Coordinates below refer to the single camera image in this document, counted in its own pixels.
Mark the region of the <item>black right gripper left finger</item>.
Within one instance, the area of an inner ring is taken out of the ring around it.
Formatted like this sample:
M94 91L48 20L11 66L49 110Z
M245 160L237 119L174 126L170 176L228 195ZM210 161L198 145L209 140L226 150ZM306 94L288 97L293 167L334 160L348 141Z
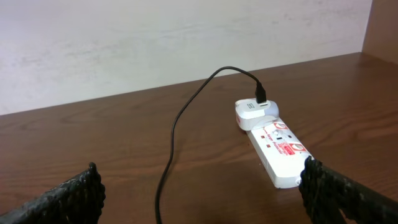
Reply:
M1 223L97 224L104 207L105 186L96 164L21 207L1 215Z

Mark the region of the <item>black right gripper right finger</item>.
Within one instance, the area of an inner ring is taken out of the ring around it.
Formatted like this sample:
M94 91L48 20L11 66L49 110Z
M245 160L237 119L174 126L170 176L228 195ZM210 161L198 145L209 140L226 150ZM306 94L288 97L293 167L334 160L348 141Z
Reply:
M298 187L312 223L397 223L397 202L308 156Z

